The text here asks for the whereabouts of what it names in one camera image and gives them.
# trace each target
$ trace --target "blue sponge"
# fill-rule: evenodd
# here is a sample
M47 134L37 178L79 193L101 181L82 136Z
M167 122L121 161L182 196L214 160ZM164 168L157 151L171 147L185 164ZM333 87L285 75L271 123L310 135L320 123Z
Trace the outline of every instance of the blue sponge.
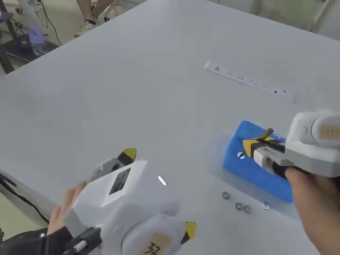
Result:
M260 187L277 198L288 203L293 202L293 193L289 182L275 174L268 173L247 155L239 159L237 153L244 152L242 141L260 136L265 130L249 121L241 122L227 148L223 167L232 174ZM271 135L282 142L285 139Z

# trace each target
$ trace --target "hand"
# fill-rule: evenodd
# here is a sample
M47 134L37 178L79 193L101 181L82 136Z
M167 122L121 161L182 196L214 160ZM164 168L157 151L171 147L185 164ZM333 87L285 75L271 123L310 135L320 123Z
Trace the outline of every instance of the hand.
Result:
M285 175L308 238L322 255L339 255L340 195L333 180L294 168Z
M79 183L76 187L68 189L64 196L64 201L61 206L57 206L53 212L51 219L49 220L47 235L50 235L63 226L65 226L63 222L63 217L67 210L73 205L76 198L79 196L80 192L85 188L86 181Z

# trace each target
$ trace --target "white shoe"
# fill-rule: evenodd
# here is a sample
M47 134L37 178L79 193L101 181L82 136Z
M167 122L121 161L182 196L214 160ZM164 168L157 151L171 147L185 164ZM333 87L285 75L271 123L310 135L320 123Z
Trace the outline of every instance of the white shoe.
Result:
M83 34L87 33L88 31L91 31L96 26L97 25L91 24L88 20L85 20L83 25L81 25L80 30L76 34L74 34L74 36L75 37L82 36Z

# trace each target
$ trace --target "blue bottle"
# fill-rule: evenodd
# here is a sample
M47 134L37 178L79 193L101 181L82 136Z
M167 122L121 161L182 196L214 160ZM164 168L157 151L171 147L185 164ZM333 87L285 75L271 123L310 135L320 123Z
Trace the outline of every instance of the blue bottle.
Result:
M33 53L37 56L43 56L46 53L49 52L47 44L44 40L43 35L41 34L41 32L39 31L39 29L37 29L34 26L29 26L28 27L28 36L31 42L31 46L33 49Z

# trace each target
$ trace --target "cable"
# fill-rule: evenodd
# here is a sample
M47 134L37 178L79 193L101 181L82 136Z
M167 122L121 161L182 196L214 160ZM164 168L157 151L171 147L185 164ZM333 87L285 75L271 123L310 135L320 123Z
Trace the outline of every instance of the cable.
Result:
M34 3L33 0L30 0L30 1L31 1L32 5L33 5L33 8L34 8L34 10L35 10L35 12L36 12L36 15L38 16L38 18L39 18L41 24L42 24L45 28L48 28L48 24L50 23L50 25L52 26L52 28L53 28L53 30L54 30L55 37L57 38L58 43L59 43L60 45L62 45L61 41L59 40L59 36L58 36L57 29L55 28L55 26L53 25L53 23L51 22L51 20L49 19L48 15L47 15L47 11L46 11L46 8L45 8L45 3L44 3L44 1L43 1L43 0L40 0L40 3L39 3L39 4ZM35 6L39 6L39 5L42 6L42 10L43 10L44 15L45 15L46 25L45 25L45 24L43 23L43 21L41 20L39 14L38 14L38 11L37 11L37 9L36 9L36 7L35 7Z
M11 18L11 20L14 21L14 25L16 26L15 34L17 36L19 36L18 31L20 30L21 33L24 35L25 33L24 33L24 31L22 29L28 29L28 28L24 27L21 22L16 21L14 18Z
M47 223L49 224L49 220L40 212L40 210L31 202L29 201L27 198L23 197L22 195L19 195L18 193L16 193L7 183L6 181L9 181L11 184L14 183L13 181L11 181L10 179L3 178L3 175L0 175L0 185L2 187L4 187L8 192L12 193L13 195L15 195L16 197L18 197L20 200L22 200L23 202L25 202L26 204L28 204L29 206L33 207L33 209L39 214L39 216Z
M40 3L42 5L42 9L44 10L46 20L48 20L48 22L51 24L52 28L54 29L55 37L57 38L58 43L60 45L62 45L62 43L60 42L59 37L58 37L57 29L55 28L55 26L53 25L53 23L51 22L51 20L49 19L48 15L47 15L44 0L41 0Z
M45 20L46 20L46 25L45 25L45 24L43 23L41 17L39 16L38 10L36 9L36 6L41 5L41 2L40 2L39 4L36 4L36 3L33 2L33 0L31 0L31 3L32 3L32 6L33 6L33 8L34 8L34 12L35 12L36 15L38 16L38 19L40 20L42 26L43 26L44 28L48 28L48 23L47 23L46 17L45 17Z

